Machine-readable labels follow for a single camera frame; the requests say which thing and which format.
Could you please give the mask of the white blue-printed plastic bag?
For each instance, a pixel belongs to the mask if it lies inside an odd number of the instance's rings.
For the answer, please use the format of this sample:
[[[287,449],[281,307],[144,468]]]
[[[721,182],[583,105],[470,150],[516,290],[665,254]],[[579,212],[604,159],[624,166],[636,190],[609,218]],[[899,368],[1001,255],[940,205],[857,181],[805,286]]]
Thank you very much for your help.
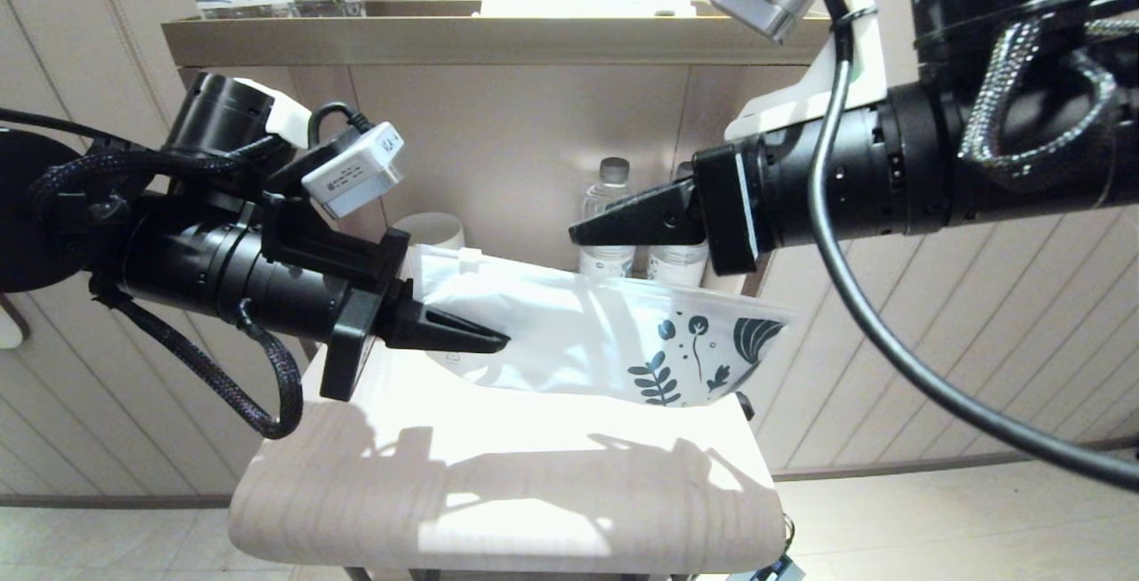
[[[431,351],[489,388],[713,404],[743,388],[794,320],[740,295],[595,278],[481,249],[420,246],[411,268],[424,304],[508,337],[491,354]]]

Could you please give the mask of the clear plastic water bottle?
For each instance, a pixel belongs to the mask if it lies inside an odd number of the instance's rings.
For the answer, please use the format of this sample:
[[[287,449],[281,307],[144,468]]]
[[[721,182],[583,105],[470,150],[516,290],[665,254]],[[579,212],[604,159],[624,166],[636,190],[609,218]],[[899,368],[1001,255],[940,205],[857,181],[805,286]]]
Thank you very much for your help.
[[[669,286],[699,288],[707,271],[708,243],[654,245],[648,248],[647,279]]]
[[[603,214],[615,201],[631,195],[630,164],[622,157],[606,157],[599,166],[595,185],[585,188],[582,220]],[[603,246],[577,249],[577,272],[596,278],[630,278],[637,255],[636,246]]]

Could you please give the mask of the white ribbed mug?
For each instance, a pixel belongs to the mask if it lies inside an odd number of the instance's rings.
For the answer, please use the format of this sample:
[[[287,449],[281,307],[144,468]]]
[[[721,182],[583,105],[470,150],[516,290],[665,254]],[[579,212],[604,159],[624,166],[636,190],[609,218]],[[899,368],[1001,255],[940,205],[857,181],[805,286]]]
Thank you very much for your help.
[[[399,219],[392,228],[409,236],[412,246],[461,249],[466,246],[466,229],[459,216],[441,212],[424,212]]]

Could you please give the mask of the white blue packet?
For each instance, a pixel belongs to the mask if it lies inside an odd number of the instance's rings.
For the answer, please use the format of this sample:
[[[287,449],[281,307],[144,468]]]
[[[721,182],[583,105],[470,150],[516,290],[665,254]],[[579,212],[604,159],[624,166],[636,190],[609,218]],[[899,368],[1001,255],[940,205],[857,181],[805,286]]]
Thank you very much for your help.
[[[481,0],[483,18],[636,19],[693,18],[694,0]]]

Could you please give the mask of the beige wooden shelf unit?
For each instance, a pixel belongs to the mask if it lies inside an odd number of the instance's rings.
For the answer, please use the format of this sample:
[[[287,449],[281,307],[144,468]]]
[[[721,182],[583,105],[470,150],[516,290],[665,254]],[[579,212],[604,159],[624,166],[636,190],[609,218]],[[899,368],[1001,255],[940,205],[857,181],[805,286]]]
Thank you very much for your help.
[[[472,1],[372,2],[361,19],[178,19],[192,69],[805,67],[809,13],[784,44],[699,5],[694,18],[487,18]],[[229,508],[241,553],[386,578],[735,573],[777,560],[785,521],[735,400],[686,412],[477,388],[423,351],[379,349],[349,402],[309,396],[259,448]]]

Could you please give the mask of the blue floor device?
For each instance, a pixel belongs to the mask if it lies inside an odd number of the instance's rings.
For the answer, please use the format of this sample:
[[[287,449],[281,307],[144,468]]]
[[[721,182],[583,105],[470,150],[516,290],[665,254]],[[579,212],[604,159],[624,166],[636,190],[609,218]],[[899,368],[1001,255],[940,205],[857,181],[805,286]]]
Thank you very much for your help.
[[[805,570],[796,560],[789,555],[781,555],[765,568],[732,573],[724,581],[804,581],[805,578]]]

